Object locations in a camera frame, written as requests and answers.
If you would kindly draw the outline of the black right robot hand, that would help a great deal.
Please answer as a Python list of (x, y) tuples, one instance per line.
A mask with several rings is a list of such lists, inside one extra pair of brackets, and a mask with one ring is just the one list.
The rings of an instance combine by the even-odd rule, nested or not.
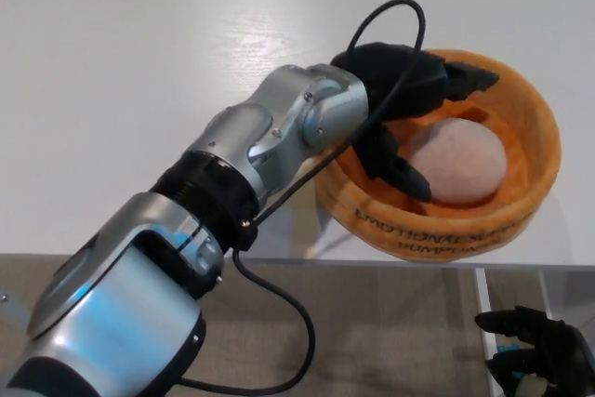
[(529, 346), (499, 351), (485, 361), (505, 395), (516, 395), (530, 376), (546, 380), (546, 396), (594, 394), (594, 354), (574, 326), (524, 306), (482, 312), (474, 321), (486, 333), (515, 337)]

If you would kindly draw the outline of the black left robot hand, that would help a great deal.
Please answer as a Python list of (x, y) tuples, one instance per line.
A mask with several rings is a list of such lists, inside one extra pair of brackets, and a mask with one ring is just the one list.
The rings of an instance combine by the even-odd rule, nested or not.
[(352, 143), (366, 176), (427, 203), (431, 199), (429, 182), (399, 154), (399, 144), (385, 124), (419, 118), (441, 108), (445, 100), (461, 101), (485, 91), (496, 84), (499, 75), (423, 51), (413, 71), (404, 76), (413, 53), (410, 46), (377, 42), (346, 50), (334, 56), (331, 64), (364, 83), (370, 113), (384, 101), (388, 103), (379, 118)]

